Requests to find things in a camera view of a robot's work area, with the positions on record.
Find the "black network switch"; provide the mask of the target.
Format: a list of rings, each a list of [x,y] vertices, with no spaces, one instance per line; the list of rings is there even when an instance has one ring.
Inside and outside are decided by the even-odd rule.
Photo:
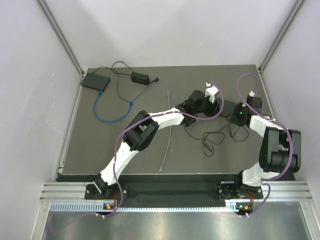
[[[111,82],[111,78],[108,76],[98,75],[95,73],[87,73],[80,85],[85,88],[94,89],[104,92]]]
[[[219,116],[228,119],[231,117],[236,108],[241,105],[241,102],[236,103],[233,101],[224,100],[223,108]]]

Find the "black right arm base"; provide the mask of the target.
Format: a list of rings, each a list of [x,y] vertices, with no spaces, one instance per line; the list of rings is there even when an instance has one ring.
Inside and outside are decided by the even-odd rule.
[[[217,195],[223,200],[231,199],[262,199],[263,193],[261,187],[239,186],[235,183],[218,183],[216,185]]]

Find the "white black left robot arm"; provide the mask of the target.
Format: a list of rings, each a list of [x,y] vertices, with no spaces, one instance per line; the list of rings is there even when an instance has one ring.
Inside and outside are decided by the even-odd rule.
[[[209,86],[204,92],[195,90],[188,100],[163,112],[147,113],[140,111],[127,128],[116,139],[113,158],[93,180],[96,192],[102,198],[109,198],[114,191],[113,185],[131,159],[145,150],[157,131],[172,126],[192,125],[197,120],[211,120],[217,117],[224,103],[216,101],[220,91]]]

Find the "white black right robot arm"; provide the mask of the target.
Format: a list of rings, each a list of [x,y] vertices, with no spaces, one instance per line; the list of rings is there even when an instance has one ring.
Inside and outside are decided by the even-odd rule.
[[[262,180],[279,176],[291,159],[286,173],[297,173],[301,168],[302,134],[289,129],[289,135],[283,127],[269,116],[260,115],[262,99],[251,91],[245,103],[238,103],[230,115],[232,122],[247,126],[262,137],[258,162],[252,167],[239,172],[234,180],[233,192],[239,198],[257,192]]]

